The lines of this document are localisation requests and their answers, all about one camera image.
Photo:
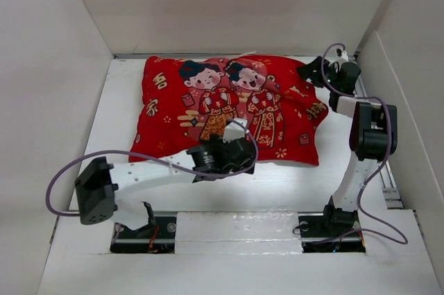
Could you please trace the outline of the red cartoon print pillowcase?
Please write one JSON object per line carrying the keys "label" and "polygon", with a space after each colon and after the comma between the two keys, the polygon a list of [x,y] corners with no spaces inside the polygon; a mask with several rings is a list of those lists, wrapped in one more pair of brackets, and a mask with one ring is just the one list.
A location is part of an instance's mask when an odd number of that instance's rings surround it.
{"label": "red cartoon print pillowcase", "polygon": [[143,108],[129,161],[163,158],[222,135],[229,119],[248,121],[261,161],[318,165],[316,129],[327,105],[296,71],[303,63],[249,55],[204,61],[150,57],[142,77]]}

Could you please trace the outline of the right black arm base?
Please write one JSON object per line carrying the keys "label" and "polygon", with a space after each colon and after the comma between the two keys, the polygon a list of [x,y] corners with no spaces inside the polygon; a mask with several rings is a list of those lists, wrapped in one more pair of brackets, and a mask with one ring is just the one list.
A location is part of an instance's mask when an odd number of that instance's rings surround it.
{"label": "right black arm base", "polygon": [[365,253],[357,211],[344,212],[331,203],[322,212],[298,214],[294,235],[301,239],[303,253]]}

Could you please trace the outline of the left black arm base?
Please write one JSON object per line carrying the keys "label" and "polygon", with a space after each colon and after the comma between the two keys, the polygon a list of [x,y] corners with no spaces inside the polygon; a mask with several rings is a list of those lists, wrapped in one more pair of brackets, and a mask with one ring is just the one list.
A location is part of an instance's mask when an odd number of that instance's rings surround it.
{"label": "left black arm base", "polygon": [[115,224],[110,243],[111,253],[170,254],[175,253],[177,212],[154,212],[144,202],[147,224],[137,230]]}

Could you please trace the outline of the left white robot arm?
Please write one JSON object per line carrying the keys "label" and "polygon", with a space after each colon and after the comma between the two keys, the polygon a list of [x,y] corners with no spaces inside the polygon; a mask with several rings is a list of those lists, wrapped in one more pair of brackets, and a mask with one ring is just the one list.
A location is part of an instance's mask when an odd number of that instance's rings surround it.
{"label": "left white robot arm", "polygon": [[97,157],[75,181],[80,222],[90,226],[111,220],[147,237],[155,227],[152,207],[145,201],[127,201],[128,196],[169,184],[251,174],[257,156],[253,139],[240,137],[224,142],[213,137],[206,144],[161,159],[140,155],[139,162],[112,164],[104,156]]}

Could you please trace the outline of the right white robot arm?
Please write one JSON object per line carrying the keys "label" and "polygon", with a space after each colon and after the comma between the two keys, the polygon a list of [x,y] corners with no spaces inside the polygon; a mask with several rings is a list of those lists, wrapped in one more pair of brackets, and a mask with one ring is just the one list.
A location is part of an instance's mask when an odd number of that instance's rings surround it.
{"label": "right white robot arm", "polygon": [[336,236],[357,227],[364,189],[375,176],[377,165],[396,150],[397,108],[355,96],[361,69],[353,62],[330,63],[319,56],[297,72],[316,87],[328,88],[331,110],[352,120],[350,161],[341,184],[321,215],[301,214],[296,227],[304,234],[319,231],[321,237]]}

